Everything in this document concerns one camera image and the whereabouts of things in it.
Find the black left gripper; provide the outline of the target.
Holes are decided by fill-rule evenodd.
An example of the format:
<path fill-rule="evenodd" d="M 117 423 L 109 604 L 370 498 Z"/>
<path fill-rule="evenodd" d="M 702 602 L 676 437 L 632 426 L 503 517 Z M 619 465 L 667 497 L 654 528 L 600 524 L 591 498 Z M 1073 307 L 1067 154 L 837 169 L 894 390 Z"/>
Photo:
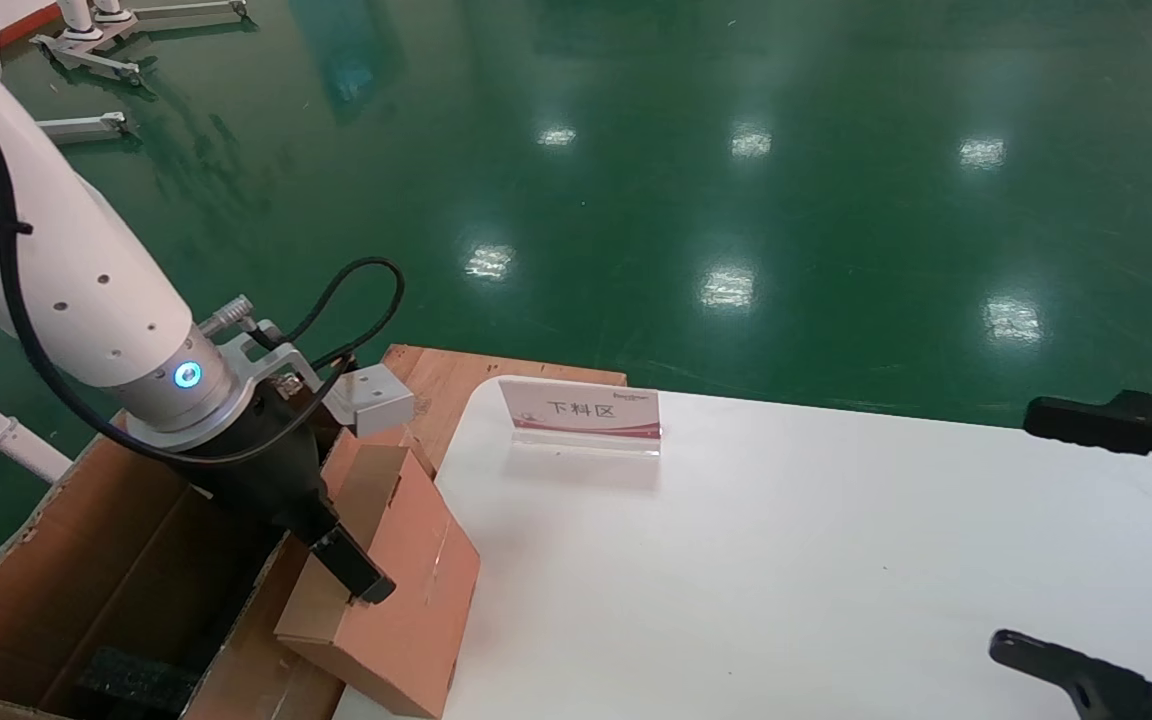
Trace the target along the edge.
<path fill-rule="evenodd" d="M 396 591 L 396 583 L 340 525 L 321 477 L 312 415 L 285 430 L 303 410 L 316 414 L 310 397 L 306 389 L 283 397 L 275 386 L 257 386 L 250 404 L 228 429 L 185 450 L 185 456 L 215 458 L 264 448 L 262 454 L 220 465 L 175 462 L 173 468 L 227 509 L 282 528 L 305 543 L 353 601 L 379 605 Z"/>

